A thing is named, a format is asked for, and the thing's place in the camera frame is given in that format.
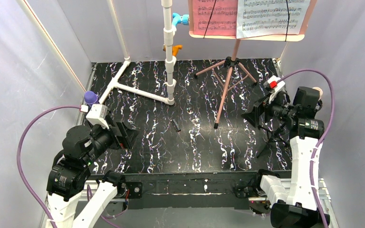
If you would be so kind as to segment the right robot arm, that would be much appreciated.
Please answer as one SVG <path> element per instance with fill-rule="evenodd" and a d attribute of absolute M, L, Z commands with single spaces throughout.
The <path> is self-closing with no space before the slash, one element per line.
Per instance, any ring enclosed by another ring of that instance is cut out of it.
<path fill-rule="evenodd" d="M 322 147 L 324 123 L 315 119 L 321 106 L 320 92 L 301 86 L 291 103 L 282 89 L 272 89 L 259 99 L 251 112 L 242 117 L 251 125 L 261 128 L 259 119 L 275 117 L 284 123 L 274 132 L 289 130 L 287 145 L 292 152 L 290 189 L 287 190 L 279 174 L 260 169 L 245 188 L 257 196 L 265 196 L 270 202 L 270 222 L 274 228 L 329 227 L 331 217 L 325 213 L 318 194 L 318 155 Z"/>

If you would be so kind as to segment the purple microphone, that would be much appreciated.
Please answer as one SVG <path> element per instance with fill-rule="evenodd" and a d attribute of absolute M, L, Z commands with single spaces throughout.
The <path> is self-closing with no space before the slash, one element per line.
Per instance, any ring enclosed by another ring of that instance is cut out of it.
<path fill-rule="evenodd" d="M 99 98 L 93 91 L 86 91 L 84 94 L 84 101 L 87 105 L 91 106 L 93 104 L 98 104 Z"/>

